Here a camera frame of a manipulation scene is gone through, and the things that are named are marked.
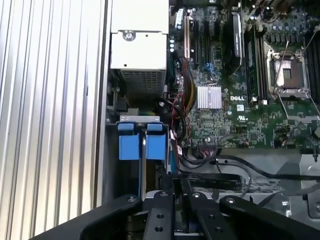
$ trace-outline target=motherboard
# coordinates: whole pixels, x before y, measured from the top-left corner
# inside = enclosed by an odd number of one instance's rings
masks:
[[[177,11],[169,51],[189,60],[197,88],[183,147],[308,149],[318,142],[320,18],[274,2]],[[179,67],[170,65],[173,94],[183,88]]]

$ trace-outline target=aluminum heat sink fins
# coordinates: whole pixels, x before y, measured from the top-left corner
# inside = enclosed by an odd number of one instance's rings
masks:
[[[221,109],[222,94],[220,86],[198,86],[197,87],[198,109]]]

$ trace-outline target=power supply fan grille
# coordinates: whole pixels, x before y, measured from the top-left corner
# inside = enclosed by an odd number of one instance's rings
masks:
[[[132,71],[121,70],[122,77],[127,83],[127,94],[136,97],[155,96],[163,93],[166,71]]]

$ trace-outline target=cpu socket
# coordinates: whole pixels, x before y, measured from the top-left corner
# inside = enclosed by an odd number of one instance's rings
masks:
[[[292,96],[301,99],[308,98],[309,83],[305,58],[301,50],[285,53],[281,64],[282,57],[282,52],[274,52],[272,48],[269,49],[266,65],[270,93],[281,98]]]
[[[299,49],[296,52],[275,52],[270,48],[266,59],[268,88],[272,98],[279,99],[288,120],[311,123],[320,120],[320,112],[311,98],[305,58]],[[295,97],[300,101],[310,101],[316,109],[315,115],[292,115],[286,100]]]

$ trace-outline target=metal side panel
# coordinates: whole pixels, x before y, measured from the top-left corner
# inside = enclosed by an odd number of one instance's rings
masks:
[[[0,240],[95,206],[104,14],[104,0],[0,0]]]

